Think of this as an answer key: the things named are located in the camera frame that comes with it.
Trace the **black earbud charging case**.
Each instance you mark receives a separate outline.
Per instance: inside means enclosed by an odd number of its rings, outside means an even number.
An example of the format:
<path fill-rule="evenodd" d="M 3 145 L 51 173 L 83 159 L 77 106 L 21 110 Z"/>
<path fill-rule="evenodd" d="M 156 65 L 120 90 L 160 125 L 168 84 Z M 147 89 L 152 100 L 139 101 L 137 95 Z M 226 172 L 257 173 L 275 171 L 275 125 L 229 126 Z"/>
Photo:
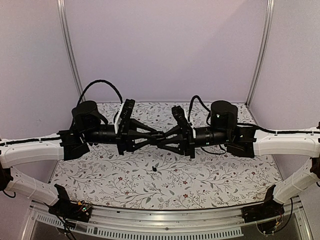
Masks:
<path fill-rule="evenodd" d="M 162 141 L 166 140 L 166 134 L 162 131 L 155 131 L 152 133 L 152 136 L 154 137 L 154 144 L 158 145 Z"/>

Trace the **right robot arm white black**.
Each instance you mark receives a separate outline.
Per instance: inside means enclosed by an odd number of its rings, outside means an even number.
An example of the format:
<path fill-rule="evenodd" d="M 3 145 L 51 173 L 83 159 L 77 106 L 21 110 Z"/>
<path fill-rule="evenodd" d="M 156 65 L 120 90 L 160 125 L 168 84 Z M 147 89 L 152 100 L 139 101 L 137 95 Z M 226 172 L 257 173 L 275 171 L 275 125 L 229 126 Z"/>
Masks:
<path fill-rule="evenodd" d="M 269 218 L 290 198 L 320 179 L 320 128 L 269 130 L 238 122 L 238 108 L 225 100 L 210 106 L 208 127 L 194 127 L 180 106 L 171 109 L 177 126 L 163 135 L 157 147 L 194 158 L 195 149 L 224 145 L 226 152 L 241 158 L 264 155 L 307 156 L 309 160 L 290 177 L 269 187 L 258 213 Z"/>

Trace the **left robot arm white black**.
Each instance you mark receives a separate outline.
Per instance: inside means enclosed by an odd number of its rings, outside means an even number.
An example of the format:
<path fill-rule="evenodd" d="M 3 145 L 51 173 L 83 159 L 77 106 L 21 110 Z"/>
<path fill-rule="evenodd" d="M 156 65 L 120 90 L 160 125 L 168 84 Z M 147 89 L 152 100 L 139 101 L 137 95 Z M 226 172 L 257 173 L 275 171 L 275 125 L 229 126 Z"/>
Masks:
<path fill-rule="evenodd" d="M 134 152 L 146 145 L 156 146 L 165 138 L 157 131 L 131 117 L 135 101 L 127 99 L 120 107 L 114 124 L 99 112 L 93 100 L 84 101 L 72 109 L 73 123 L 44 137 L 0 141 L 0 189 L 22 194 L 30 199 L 53 206 L 63 216 L 74 213 L 65 188 L 51 186 L 16 169 L 40 161 L 75 160 L 90 152 L 94 144 L 116 145 L 119 155 Z"/>

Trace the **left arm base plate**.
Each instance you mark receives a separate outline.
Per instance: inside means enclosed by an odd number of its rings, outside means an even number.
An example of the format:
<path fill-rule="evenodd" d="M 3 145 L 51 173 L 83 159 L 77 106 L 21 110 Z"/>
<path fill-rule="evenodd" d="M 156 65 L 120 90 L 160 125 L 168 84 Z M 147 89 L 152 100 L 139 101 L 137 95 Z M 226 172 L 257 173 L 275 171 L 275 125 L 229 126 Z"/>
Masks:
<path fill-rule="evenodd" d="M 84 200 L 71 201 L 65 188 L 55 184 L 58 201 L 48 207 L 48 212 L 61 218 L 88 223 L 92 214 L 92 204 Z"/>

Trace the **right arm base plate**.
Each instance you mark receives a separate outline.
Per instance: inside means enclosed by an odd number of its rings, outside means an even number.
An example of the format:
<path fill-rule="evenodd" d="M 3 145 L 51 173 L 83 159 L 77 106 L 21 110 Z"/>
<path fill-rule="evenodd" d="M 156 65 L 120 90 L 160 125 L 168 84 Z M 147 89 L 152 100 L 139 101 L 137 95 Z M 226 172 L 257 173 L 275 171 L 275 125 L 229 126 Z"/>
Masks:
<path fill-rule="evenodd" d="M 241 216 L 245 223 L 265 220 L 268 218 L 275 218 L 279 216 L 279 220 L 271 220 L 269 222 L 262 222 L 257 224 L 258 230 L 264 235 L 272 235 L 276 233 L 280 223 L 282 222 L 283 214 L 285 213 L 284 204 L 274 201 L 273 192 L 276 185 L 272 185 L 266 191 L 262 203 L 245 206 L 241 208 Z"/>

